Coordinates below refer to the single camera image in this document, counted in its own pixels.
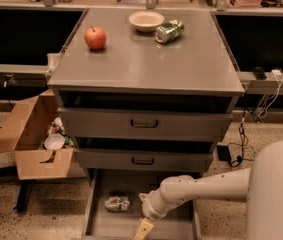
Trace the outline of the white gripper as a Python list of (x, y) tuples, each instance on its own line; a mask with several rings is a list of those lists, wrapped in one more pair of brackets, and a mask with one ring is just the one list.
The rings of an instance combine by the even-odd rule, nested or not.
[(142, 214), (145, 218), (139, 221), (133, 240), (144, 240), (154, 228), (150, 220), (161, 220), (171, 210), (170, 204), (163, 199), (159, 190), (140, 193), (139, 199), (142, 202)]

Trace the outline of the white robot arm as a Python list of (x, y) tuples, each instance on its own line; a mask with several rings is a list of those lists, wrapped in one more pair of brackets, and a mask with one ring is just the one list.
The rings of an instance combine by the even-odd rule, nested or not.
[(283, 141), (263, 148), (250, 168), (194, 179), (164, 179), (145, 195), (142, 214), (150, 221), (195, 199), (244, 202), (245, 240), (283, 240)]

